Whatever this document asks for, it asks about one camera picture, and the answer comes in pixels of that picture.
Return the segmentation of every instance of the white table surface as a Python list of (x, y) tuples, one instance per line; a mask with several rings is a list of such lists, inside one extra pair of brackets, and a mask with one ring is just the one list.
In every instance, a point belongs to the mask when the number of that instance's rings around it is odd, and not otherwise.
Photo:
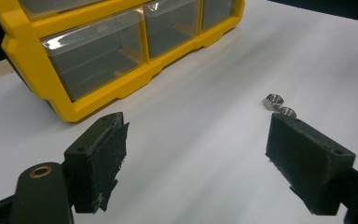
[(0, 77), (0, 200), (23, 170), (62, 162), (97, 118), (123, 111), (128, 156), (108, 210), (77, 224), (342, 223), (342, 205), (337, 217), (310, 214), (265, 156), (272, 92), (356, 153), (358, 169), (358, 21), (249, 0), (220, 41), (78, 124), (16, 74)]

